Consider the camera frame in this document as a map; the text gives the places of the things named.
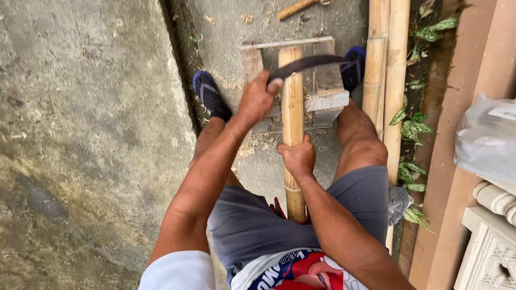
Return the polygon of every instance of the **flip-flop strap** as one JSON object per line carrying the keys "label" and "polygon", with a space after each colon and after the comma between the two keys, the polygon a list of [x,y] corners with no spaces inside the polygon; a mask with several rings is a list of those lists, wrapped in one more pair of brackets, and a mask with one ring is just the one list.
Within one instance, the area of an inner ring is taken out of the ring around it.
{"label": "flip-flop strap", "polygon": [[362,71],[360,69],[360,62],[358,61],[358,58],[353,60],[353,61],[350,61],[347,65],[342,67],[341,68],[341,73],[344,72],[345,70],[351,68],[352,66],[357,66],[358,83],[360,83],[360,81],[362,80]]}
{"label": "flip-flop strap", "polygon": [[204,89],[208,89],[216,94],[219,94],[219,92],[214,87],[212,87],[208,84],[202,84],[200,90],[201,90],[201,102],[203,105],[204,105]]}

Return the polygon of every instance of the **hand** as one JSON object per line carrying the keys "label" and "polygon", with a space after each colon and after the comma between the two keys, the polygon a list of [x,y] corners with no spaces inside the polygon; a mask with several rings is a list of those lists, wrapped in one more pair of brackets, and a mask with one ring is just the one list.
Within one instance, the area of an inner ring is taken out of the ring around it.
{"label": "hand", "polygon": [[306,175],[313,175],[315,166],[315,148],[312,145],[310,136],[304,135],[303,143],[297,146],[288,146],[284,143],[278,144],[276,151],[281,154],[285,167],[297,178]]}
{"label": "hand", "polygon": [[269,86],[267,80],[270,73],[263,70],[255,79],[244,86],[242,100],[237,115],[250,126],[256,125],[269,115],[274,104],[274,97],[283,86],[283,80],[274,79]]}

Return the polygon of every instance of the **curved blade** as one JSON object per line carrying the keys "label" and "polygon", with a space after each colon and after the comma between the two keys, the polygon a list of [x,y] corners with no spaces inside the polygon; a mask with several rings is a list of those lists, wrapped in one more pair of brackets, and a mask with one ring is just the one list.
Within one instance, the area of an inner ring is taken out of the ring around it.
{"label": "curved blade", "polygon": [[270,74],[267,84],[269,84],[275,78],[281,78],[282,80],[285,80],[293,73],[301,72],[318,66],[338,63],[349,63],[349,60],[346,60],[343,56],[336,56],[332,54],[303,57],[273,71]]}

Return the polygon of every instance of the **person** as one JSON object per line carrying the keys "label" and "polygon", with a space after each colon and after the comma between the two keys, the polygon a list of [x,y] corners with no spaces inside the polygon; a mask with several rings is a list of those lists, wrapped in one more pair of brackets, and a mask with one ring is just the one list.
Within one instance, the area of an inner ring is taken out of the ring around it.
{"label": "person", "polygon": [[[354,47],[346,58],[351,62],[341,67],[341,75],[353,91],[363,77],[365,52]],[[301,145],[277,146],[301,188],[308,224],[276,215],[233,174],[245,135],[268,115],[283,85],[275,79],[267,86],[268,78],[264,70],[245,85],[233,116],[210,75],[195,75],[195,91],[211,117],[165,213],[139,288],[215,289],[207,227],[231,289],[414,289],[384,246],[387,150],[353,99],[337,118],[343,151],[327,190],[313,174],[316,151],[309,135]]]}

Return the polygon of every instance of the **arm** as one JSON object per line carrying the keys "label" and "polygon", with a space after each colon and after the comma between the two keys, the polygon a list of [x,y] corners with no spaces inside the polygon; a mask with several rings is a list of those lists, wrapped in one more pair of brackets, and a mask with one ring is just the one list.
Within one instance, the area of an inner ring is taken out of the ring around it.
{"label": "arm", "polygon": [[249,130],[268,115],[283,85],[278,79],[267,87],[268,78],[269,72],[262,71],[244,87],[237,114],[186,174],[165,213],[149,264],[177,251],[209,253],[208,217],[224,188],[236,152]]}
{"label": "arm", "polygon": [[371,290],[415,289],[385,247],[317,183],[310,137],[305,135],[303,144],[295,147],[279,144],[277,150],[303,192],[324,253]]}

